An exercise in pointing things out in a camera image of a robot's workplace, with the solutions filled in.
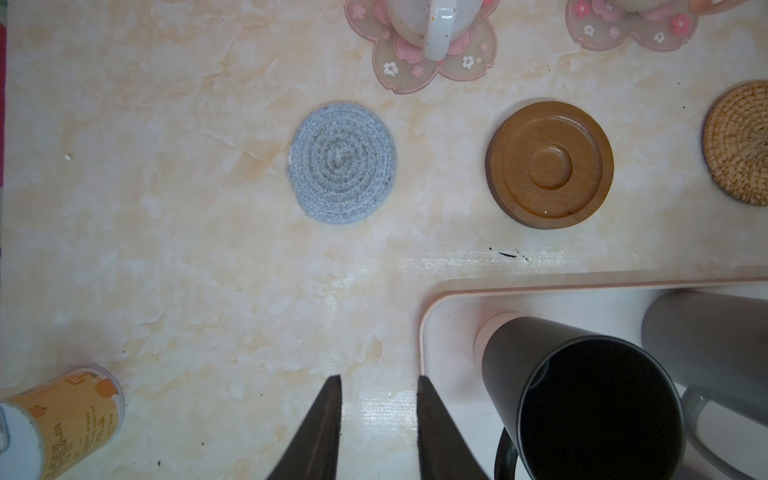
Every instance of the marble table surface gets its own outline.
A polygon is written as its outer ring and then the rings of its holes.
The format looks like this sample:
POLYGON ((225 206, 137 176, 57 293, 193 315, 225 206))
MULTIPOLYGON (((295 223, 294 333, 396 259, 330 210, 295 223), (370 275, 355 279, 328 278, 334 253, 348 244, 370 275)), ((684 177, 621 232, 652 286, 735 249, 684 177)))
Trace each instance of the marble table surface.
POLYGON ((768 265, 768 209, 723 194, 699 140, 719 95, 768 78, 768 2, 668 53, 584 50, 564 6, 502 0, 486 76, 398 96, 341 0, 11 1, 0 396, 84 362, 127 395, 118 437, 62 478, 263 478, 334 373, 338 478, 418 478, 418 323, 441 285, 768 265), (549 98, 602 125, 615 176, 591 218, 540 231, 502 213, 483 160, 549 98), (286 175, 330 101, 376 112, 398 154, 389 199, 342 227, 286 175))

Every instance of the mug handle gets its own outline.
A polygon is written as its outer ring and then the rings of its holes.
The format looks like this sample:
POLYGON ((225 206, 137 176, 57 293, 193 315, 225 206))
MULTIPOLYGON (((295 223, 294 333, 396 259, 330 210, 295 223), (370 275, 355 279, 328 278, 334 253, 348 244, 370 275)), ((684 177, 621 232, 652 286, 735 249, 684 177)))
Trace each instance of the mug handle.
POLYGON ((518 450, 507 433, 502 430, 502 437, 498 440, 496 449, 496 462, 493 465, 493 480, 515 480, 515 466, 518 464, 518 450))
POLYGON ((696 15, 714 15, 737 7, 746 0, 723 0, 715 3, 714 0, 690 0, 689 8, 696 15))
POLYGON ((429 3, 424 56, 441 61, 448 54, 456 21, 456 0, 432 0, 429 3))
POLYGON ((694 446, 696 451, 699 452, 699 454, 703 456, 709 463, 717 467, 717 469, 722 473, 733 478, 733 480, 756 480, 746 473, 740 470, 736 470, 730 463, 726 462, 717 456, 715 452, 710 450, 699 438, 697 431, 699 416, 704 410, 704 407, 707 406, 707 403, 710 402, 710 400, 689 387, 683 394, 681 401, 683 403, 683 411, 685 413, 684 417, 686 437, 688 437, 688 442, 694 446))

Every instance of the can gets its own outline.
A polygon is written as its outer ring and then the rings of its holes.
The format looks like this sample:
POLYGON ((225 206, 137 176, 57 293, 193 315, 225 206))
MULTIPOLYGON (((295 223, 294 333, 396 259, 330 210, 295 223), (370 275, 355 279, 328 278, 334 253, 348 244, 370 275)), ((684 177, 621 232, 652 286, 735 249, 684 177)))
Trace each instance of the can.
POLYGON ((120 383, 98 366, 0 400, 0 477, 53 480, 112 440, 124 414, 120 383))

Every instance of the pink round coaster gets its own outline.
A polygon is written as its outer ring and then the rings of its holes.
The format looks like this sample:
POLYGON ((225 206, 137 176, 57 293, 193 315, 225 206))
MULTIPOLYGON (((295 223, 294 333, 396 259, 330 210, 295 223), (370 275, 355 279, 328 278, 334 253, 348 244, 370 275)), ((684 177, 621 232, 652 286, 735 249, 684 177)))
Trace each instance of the pink round coaster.
POLYGON ((632 38, 650 50, 677 50, 694 36, 699 15, 689 0, 671 0, 646 12, 625 12, 610 0, 568 0, 565 23, 588 50, 610 50, 632 38))
POLYGON ((496 58, 496 32, 488 16, 501 0, 484 0, 466 32, 451 43, 441 61, 424 58, 420 47, 397 35, 386 10, 386 0, 346 0, 344 13, 349 25, 363 38, 374 42, 373 70, 379 82, 397 94, 426 87, 439 73, 456 81, 485 75, 496 58))

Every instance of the white lid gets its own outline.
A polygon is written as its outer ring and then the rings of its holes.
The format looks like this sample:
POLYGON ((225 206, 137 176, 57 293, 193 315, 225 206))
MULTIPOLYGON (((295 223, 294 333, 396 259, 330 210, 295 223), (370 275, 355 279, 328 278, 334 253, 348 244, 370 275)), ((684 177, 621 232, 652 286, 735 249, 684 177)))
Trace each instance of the white lid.
POLYGON ((28 413, 0 402, 8 448, 0 453, 0 480, 38 480, 43 469, 43 445, 35 421, 28 413))

